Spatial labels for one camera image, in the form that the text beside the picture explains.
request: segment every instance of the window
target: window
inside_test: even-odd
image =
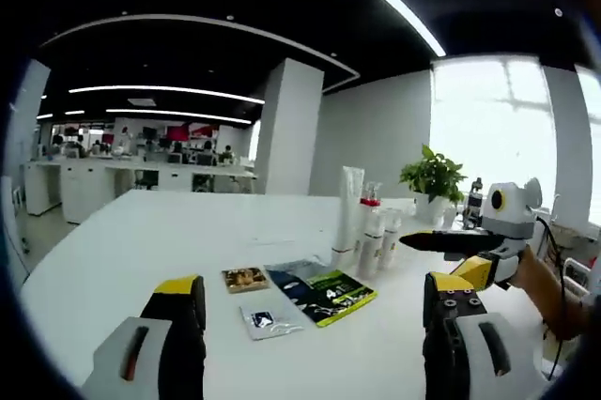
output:
[[[254,161],[256,159],[256,151],[259,146],[259,133],[261,132],[261,120],[257,120],[253,125],[251,133],[251,147],[248,151],[248,159]]]
[[[601,225],[601,84],[594,71],[580,67],[576,67],[576,70],[589,115],[593,145],[593,190],[589,222]]]
[[[534,58],[469,57],[434,66],[430,146],[467,176],[522,186],[537,177],[543,204],[555,195],[556,148],[545,75]]]

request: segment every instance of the person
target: person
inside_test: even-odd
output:
[[[100,155],[100,140],[94,142],[94,145],[92,146],[92,154],[94,156]]]
[[[203,155],[210,155],[212,157],[212,161],[210,165],[216,165],[216,160],[215,160],[215,151],[213,151],[213,144],[210,140],[207,140],[204,144],[203,144],[203,149],[200,152],[200,154]]]
[[[577,396],[580,386],[591,386],[598,376],[601,356],[601,297],[583,304],[562,287],[551,269],[527,247],[510,283],[526,292],[553,333],[563,340],[582,335],[580,345],[562,375],[540,397],[545,400]]]
[[[60,148],[63,145],[64,139],[60,134],[53,136],[53,144],[50,148],[50,154],[53,156],[57,156],[60,154]]]
[[[219,162],[234,162],[234,153],[232,152],[232,147],[230,145],[225,146],[225,151],[219,155]]]
[[[181,142],[174,143],[172,153],[181,154],[181,163],[188,163],[188,154],[183,150]]]
[[[87,155],[85,148],[82,145],[83,141],[84,141],[83,135],[78,135],[77,142],[74,144],[74,146],[77,148],[77,151],[79,151],[79,159],[83,159]]]

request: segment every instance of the hand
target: hand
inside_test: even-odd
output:
[[[532,248],[530,248],[530,245],[526,245],[522,254],[522,260],[519,261],[519,265],[517,266],[516,274],[509,280],[509,283],[514,287],[526,290],[529,282],[532,280],[537,263],[538,261]]]

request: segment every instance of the person's arm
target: person's arm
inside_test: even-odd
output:
[[[591,309],[583,306],[565,289],[565,316],[562,313],[562,287],[547,265],[536,259],[529,247],[511,284],[528,294],[541,316],[560,339],[572,339],[588,329]]]

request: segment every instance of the green plant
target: green plant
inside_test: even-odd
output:
[[[409,189],[428,195],[428,201],[437,196],[448,198],[457,204],[463,200],[457,183],[466,177],[459,173],[463,164],[454,163],[443,154],[432,151],[428,145],[422,145],[422,160],[410,163],[401,172],[401,182],[407,182]]]

